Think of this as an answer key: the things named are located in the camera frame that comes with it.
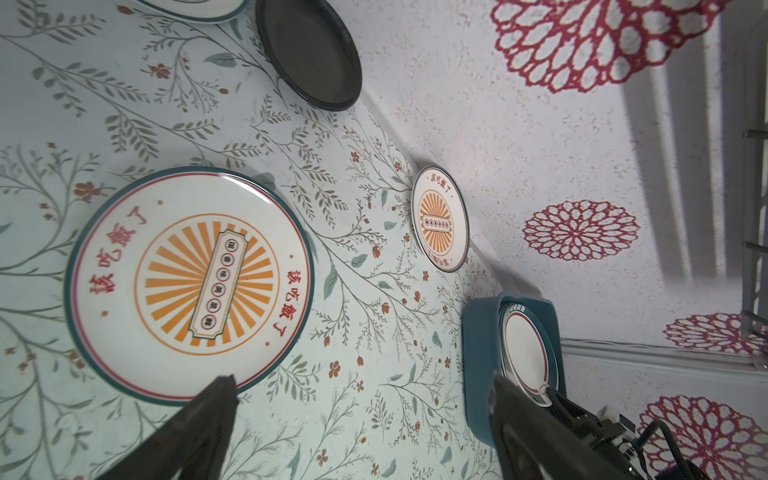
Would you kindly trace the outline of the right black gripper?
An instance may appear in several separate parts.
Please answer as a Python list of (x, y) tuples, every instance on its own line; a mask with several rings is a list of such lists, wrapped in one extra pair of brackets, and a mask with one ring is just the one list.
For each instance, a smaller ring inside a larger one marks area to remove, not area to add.
[(632, 445), (636, 437), (632, 422), (608, 406), (595, 415), (552, 387), (546, 389), (546, 395), (553, 415), (582, 444), (623, 474), (639, 473), (637, 452)]

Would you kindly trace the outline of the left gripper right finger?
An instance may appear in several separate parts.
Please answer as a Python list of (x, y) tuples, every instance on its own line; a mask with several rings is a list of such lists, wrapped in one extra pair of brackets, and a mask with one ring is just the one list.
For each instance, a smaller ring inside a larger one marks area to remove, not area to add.
[(628, 479), (508, 378), (494, 378), (490, 426), (504, 479)]

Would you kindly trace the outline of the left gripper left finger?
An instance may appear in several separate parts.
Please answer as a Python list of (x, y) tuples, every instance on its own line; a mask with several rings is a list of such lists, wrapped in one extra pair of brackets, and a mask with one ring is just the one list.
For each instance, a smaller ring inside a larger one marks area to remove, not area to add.
[(218, 479), (238, 406), (233, 376), (219, 376), (103, 479)]

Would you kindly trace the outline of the white plate green red rim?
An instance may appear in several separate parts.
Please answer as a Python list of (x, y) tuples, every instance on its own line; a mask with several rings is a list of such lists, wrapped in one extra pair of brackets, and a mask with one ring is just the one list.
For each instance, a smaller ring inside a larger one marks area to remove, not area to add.
[(500, 314), (505, 375), (537, 406), (550, 408), (547, 389), (557, 389), (560, 376), (555, 349), (543, 323), (520, 303), (503, 302)]

